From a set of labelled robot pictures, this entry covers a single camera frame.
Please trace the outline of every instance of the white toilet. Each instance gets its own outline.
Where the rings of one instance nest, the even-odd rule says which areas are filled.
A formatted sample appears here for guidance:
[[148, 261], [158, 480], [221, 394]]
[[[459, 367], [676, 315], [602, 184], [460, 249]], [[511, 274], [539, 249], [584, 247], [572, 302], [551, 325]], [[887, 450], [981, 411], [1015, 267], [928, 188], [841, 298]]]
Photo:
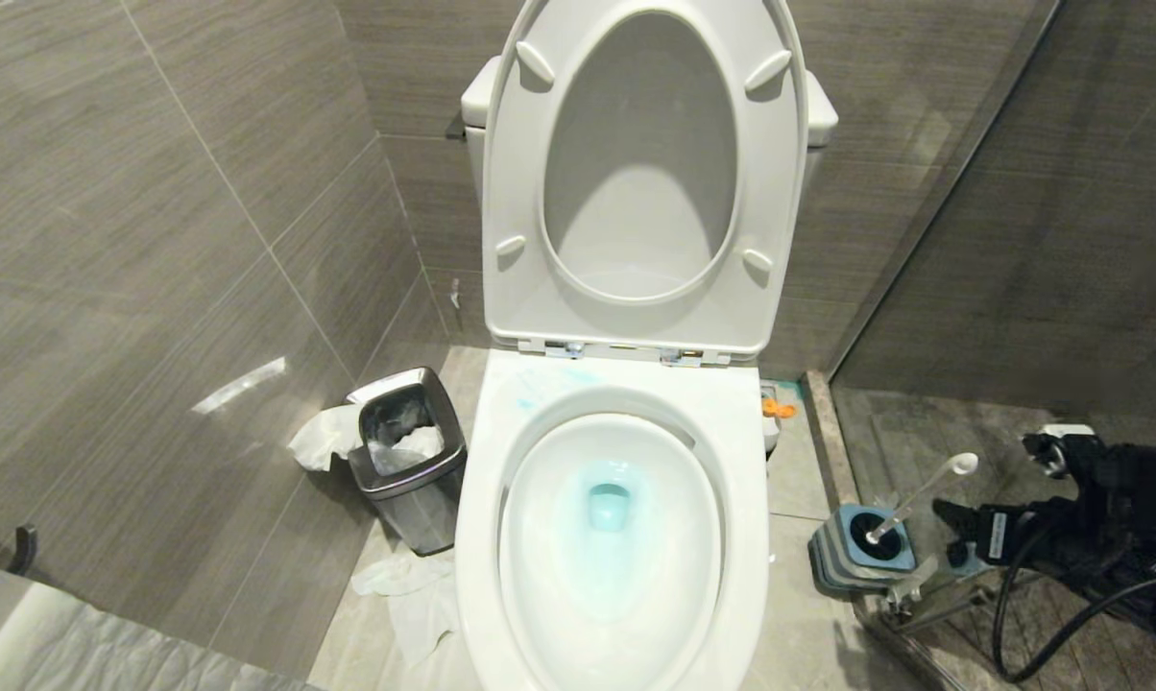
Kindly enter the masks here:
[[[459, 506], [487, 691], [733, 691], [766, 603], [753, 365], [813, 88], [779, 0], [528, 0], [464, 96], [491, 351]], [[808, 98], [818, 97], [813, 110]]]

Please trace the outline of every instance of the stainless steel trash can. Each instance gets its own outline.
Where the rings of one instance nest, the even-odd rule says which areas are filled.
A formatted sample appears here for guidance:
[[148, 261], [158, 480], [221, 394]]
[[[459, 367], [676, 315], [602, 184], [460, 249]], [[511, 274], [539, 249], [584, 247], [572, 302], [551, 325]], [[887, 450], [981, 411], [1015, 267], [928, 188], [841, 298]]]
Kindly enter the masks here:
[[[454, 547], [467, 441], [442, 381], [429, 367], [385, 377], [348, 397], [360, 408], [364, 445], [348, 454], [360, 491], [422, 557]], [[420, 428], [437, 428], [442, 451], [410, 467], [394, 446]]]

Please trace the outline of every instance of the toilet lid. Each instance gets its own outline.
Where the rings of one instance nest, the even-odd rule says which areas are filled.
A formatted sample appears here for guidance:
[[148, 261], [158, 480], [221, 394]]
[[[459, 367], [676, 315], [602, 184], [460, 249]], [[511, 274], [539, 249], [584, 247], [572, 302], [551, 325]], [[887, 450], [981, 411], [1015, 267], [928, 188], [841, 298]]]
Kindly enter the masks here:
[[674, 432], [601, 413], [544, 433], [513, 475], [499, 551], [535, 678], [550, 691], [673, 688], [710, 629], [720, 541], [713, 489]]
[[762, 350], [801, 193], [802, 75], [777, 0], [529, 0], [484, 149], [495, 336]]

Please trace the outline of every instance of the toilet tank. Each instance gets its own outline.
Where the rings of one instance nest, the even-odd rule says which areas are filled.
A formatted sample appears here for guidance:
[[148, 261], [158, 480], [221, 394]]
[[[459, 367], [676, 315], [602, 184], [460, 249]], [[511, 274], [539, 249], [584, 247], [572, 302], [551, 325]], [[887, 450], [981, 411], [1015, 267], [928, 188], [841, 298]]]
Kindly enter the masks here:
[[[497, 66], [501, 55], [489, 58], [481, 67], [480, 74], [462, 92], [462, 124], [467, 135], [467, 157], [472, 162], [472, 179], [476, 184], [476, 200], [483, 202], [484, 196], [484, 126], [489, 122], [489, 102], [494, 95], [494, 81], [497, 79]], [[808, 156], [805, 161], [805, 184], [802, 192], [808, 191], [809, 180], [821, 163], [821, 150], [832, 140], [833, 129], [838, 127], [838, 113], [824, 95], [821, 83], [807, 73], [808, 87]]]

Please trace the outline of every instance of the orange object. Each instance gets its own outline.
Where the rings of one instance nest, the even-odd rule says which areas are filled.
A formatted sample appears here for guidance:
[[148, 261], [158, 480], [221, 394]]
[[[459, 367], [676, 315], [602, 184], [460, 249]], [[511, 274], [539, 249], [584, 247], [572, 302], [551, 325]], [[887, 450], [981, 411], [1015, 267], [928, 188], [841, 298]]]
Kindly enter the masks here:
[[771, 418], [787, 419], [791, 416], [796, 416], [796, 407], [779, 406], [779, 402], [775, 401], [775, 399], [762, 399], [762, 415], [771, 416]]

